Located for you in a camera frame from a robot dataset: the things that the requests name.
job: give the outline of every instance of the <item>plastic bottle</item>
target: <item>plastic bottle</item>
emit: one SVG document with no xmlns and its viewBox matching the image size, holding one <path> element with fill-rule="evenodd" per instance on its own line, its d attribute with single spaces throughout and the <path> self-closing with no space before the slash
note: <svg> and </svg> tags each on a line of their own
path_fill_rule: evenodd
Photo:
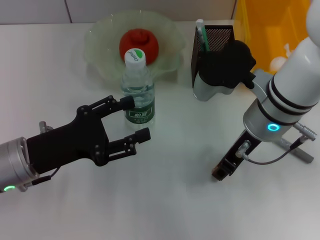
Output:
<svg viewBox="0 0 320 240">
<path fill-rule="evenodd" d="M 135 108 L 125 111 L 126 123 L 134 130 L 150 127 L 155 121 L 155 88 L 146 55 L 132 48 L 124 55 L 125 72 L 121 89 L 124 96 L 133 96 Z"/>
</svg>

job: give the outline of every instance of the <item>yellow container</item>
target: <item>yellow container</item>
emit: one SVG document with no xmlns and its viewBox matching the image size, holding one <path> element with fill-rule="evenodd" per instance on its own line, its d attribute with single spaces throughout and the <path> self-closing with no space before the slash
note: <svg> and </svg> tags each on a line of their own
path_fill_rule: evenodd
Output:
<svg viewBox="0 0 320 240">
<path fill-rule="evenodd" d="M 287 57 L 285 44 L 293 51 L 308 36 L 309 6 L 310 0 L 238 0 L 234 36 L 249 46 L 256 69 L 270 72 L 274 58 Z"/>
</svg>

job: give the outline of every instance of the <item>glass bowl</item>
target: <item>glass bowl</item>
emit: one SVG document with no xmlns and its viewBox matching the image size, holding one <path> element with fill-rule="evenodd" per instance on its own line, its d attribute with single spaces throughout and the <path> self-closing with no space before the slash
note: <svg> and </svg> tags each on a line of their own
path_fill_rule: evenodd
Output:
<svg viewBox="0 0 320 240">
<path fill-rule="evenodd" d="M 148 65 L 154 79 L 180 66 L 180 52 L 186 43 L 173 21 L 152 11 L 122 11 L 96 22 L 84 38 L 85 60 L 95 66 L 107 82 L 120 85 L 126 66 L 120 57 L 119 43 L 131 29 L 149 30 L 157 38 L 158 57 Z"/>
</svg>

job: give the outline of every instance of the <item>pen holder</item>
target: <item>pen holder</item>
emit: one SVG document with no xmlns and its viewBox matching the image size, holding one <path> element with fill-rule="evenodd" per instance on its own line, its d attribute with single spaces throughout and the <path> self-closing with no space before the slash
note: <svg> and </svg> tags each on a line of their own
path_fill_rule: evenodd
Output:
<svg viewBox="0 0 320 240">
<path fill-rule="evenodd" d="M 194 87 L 197 73 L 205 55 L 209 54 L 210 58 L 215 58 L 216 53 L 220 52 L 226 44 L 235 41 L 234 28 L 232 25 L 206 25 L 205 32 L 210 52 L 205 52 L 201 49 L 197 28 L 195 29 L 191 59 L 192 87 Z"/>
</svg>

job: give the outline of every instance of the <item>blue indicator light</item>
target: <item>blue indicator light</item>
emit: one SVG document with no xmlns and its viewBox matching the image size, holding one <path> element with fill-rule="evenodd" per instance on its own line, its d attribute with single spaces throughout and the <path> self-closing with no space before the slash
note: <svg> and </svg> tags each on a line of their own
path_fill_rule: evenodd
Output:
<svg viewBox="0 0 320 240">
<path fill-rule="evenodd" d="M 268 130 L 271 131 L 271 132 L 276 132 L 280 129 L 280 126 L 277 125 L 277 124 L 274 124 L 274 123 L 270 123 L 268 125 Z"/>
</svg>

